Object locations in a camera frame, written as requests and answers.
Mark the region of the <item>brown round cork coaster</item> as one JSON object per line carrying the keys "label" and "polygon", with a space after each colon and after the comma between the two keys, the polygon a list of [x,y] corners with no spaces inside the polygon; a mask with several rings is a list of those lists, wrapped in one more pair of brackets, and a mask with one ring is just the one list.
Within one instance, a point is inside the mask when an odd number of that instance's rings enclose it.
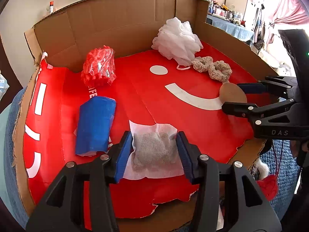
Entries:
{"label": "brown round cork coaster", "polygon": [[219,89],[219,99],[222,103],[247,103],[243,90],[236,84],[226,82]]}

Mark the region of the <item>cream crochet scrunchie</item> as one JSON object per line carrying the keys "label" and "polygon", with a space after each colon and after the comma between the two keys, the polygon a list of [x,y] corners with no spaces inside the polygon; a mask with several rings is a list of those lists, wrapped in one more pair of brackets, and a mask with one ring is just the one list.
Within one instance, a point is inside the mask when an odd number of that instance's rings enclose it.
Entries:
{"label": "cream crochet scrunchie", "polygon": [[192,61],[193,69],[197,72],[207,72],[212,80],[225,83],[229,80],[232,69],[230,65],[223,60],[214,61],[212,57],[197,57]]}

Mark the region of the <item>white fluffy star bunny clip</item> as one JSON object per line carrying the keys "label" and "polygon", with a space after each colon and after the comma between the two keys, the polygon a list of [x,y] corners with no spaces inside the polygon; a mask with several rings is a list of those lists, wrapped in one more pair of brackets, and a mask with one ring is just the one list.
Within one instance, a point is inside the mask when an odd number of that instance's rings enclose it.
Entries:
{"label": "white fluffy star bunny clip", "polygon": [[269,167],[258,158],[254,164],[248,169],[252,177],[258,181],[263,180],[269,175]]}

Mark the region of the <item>blue cloth roll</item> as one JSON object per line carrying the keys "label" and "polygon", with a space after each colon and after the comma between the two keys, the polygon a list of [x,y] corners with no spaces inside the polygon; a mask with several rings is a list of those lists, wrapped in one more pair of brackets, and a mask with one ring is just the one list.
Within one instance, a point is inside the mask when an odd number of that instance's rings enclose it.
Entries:
{"label": "blue cloth roll", "polygon": [[75,152],[78,156],[93,156],[106,152],[113,124],[116,101],[95,96],[80,106]]}

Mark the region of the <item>red knitted yarn ball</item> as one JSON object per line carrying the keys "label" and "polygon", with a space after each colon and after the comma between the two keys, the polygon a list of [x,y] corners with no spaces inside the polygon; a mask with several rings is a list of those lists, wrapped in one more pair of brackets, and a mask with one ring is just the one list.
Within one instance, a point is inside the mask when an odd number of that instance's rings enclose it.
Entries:
{"label": "red knitted yarn ball", "polygon": [[278,193],[277,176],[274,174],[268,175],[262,180],[258,180],[257,184],[268,201],[273,200]]}

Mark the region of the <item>red mesh bag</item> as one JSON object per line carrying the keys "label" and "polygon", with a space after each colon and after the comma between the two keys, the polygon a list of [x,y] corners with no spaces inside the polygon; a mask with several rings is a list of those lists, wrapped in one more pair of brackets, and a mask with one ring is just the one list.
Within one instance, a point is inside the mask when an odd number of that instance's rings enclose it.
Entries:
{"label": "red mesh bag", "polygon": [[88,87],[111,85],[116,79],[115,52],[109,46],[91,50],[83,63],[81,79]]}

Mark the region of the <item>white mesh bath pouf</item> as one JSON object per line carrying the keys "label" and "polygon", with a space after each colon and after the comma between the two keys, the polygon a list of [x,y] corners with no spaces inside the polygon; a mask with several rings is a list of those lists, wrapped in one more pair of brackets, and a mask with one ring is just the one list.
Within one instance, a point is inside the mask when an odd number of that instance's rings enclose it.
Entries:
{"label": "white mesh bath pouf", "polygon": [[178,70],[187,70],[191,67],[195,54],[203,49],[203,45],[198,36],[192,32],[188,21],[183,23],[174,17],[168,19],[159,29],[151,48],[169,60],[174,59]]}

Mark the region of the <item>table with blue cloth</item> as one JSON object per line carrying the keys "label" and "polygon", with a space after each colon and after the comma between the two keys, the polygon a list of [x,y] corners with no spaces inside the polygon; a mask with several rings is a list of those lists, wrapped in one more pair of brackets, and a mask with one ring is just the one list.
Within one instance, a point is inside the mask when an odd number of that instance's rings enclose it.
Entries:
{"label": "table with blue cloth", "polygon": [[207,15],[206,23],[225,31],[242,42],[246,42],[248,44],[252,44],[254,42],[254,32],[244,28],[243,26],[233,24],[213,15]]}

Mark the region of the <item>pink curtain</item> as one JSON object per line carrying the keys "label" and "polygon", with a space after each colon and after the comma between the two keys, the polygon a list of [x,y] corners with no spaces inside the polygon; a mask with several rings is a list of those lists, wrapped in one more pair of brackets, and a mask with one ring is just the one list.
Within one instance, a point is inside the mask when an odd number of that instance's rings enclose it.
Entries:
{"label": "pink curtain", "polygon": [[268,0],[265,12],[265,44],[280,26],[308,25],[308,0]]}

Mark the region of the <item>cardboard box red interior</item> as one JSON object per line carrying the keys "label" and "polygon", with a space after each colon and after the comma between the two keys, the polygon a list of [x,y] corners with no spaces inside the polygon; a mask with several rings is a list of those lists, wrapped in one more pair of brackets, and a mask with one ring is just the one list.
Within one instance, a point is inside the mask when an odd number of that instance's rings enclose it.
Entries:
{"label": "cardboard box red interior", "polygon": [[[223,112],[222,82],[192,64],[178,70],[174,59],[151,48],[159,29],[177,17],[190,23],[203,45],[195,58],[210,56],[230,65],[227,82],[254,83],[276,75],[249,46],[207,24],[207,11],[204,0],[84,0],[26,32],[38,63],[14,135],[17,187],[29,215],[26,231],[92,231],[91,163],[121,141],[130,121],[170,124],[219,164],[223,231],[281,230],[247,170],[265,144],[255,135],[254,122]],[[115,52],[116,79],[88,87],[81,79],[83,63],[91,50],[103,46]],[[78,156],[80,106],[95,96],[116,101],[108,149]],[[198,190],[185,174],[110,184],[119,231],[171,231],[191,224]]]}

